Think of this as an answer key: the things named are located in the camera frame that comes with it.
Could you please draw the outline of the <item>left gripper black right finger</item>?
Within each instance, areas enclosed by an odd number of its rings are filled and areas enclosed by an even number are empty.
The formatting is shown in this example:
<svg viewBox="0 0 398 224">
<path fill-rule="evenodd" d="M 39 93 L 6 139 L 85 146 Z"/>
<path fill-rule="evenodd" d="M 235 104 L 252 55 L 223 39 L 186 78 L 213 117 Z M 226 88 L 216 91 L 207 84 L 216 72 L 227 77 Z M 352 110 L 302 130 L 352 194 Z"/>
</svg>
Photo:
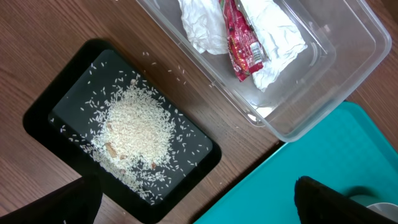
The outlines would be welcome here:
<svg viewBox="0 0 398 224">
<path fill-rule="evenodd" d="M 296 181 L 294 203 L 301 224 L 397 224 L 309 176 Z"/>
</svg>

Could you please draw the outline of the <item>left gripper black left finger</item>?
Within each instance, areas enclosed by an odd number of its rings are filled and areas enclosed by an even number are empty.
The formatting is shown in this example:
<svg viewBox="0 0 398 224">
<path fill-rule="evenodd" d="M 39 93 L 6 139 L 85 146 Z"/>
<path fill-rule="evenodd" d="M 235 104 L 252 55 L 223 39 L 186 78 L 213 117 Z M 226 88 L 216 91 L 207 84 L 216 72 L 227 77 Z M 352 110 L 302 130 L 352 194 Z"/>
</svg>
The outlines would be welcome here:
<svg viewBox="0 0 398 224">
<path fill-rule="evenodd" d="M 87 175 L 1 217 L 1 223 L 87 223 L 94 222 L 103 192 L 100 180 Z"/>
</svg>

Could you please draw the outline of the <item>grey-white bowl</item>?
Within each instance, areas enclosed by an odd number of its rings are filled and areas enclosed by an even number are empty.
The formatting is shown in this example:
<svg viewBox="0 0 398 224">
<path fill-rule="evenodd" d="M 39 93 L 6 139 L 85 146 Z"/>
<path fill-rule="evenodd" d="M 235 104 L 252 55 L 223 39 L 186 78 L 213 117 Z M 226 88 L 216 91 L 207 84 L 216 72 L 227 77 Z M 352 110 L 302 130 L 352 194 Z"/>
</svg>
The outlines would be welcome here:
<svg viewBox="0 0 398 224">
<path fill-rule="evenodd" d="M 397 223 L 397 205 L 389 202 L 381 202 L 377 197 L 370 195 L 354 195 L 351 200 Z"/>
</svg>

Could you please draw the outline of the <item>red snack wrapper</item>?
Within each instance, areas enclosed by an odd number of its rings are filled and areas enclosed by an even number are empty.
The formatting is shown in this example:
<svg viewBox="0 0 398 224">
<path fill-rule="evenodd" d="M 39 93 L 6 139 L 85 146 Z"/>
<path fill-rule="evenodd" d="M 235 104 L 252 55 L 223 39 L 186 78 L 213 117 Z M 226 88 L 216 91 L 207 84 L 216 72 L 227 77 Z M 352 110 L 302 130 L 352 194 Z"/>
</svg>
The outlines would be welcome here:
<svg viewBox="0 0 398 224">
<path fill-rule="evenodd" d="M 219 0 L 227 33 L 227 46 L 240 82 L 264 68 L 268 55 L 247 19 L 240 1 Z"/>
</svg>

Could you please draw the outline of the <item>white napkin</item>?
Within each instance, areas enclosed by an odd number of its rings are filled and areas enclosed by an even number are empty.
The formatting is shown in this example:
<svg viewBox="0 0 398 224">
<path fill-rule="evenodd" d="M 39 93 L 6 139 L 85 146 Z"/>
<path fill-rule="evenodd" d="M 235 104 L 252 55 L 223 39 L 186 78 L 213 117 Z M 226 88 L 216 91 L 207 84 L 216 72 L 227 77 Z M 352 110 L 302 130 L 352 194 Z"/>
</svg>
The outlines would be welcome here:
<svg viewBox="0 0 398 224">
<path fill-rule="evenodd" d="M 255 86 L 265 91 L 307 45 L 288 15 L 273 0 L 240 1 L 268 59 L 253 73 Z M 180 0 L 181 20 L 191 45 L 199 52 L 229 54 L 227 33 L 217 0 Z"/>
</svg>

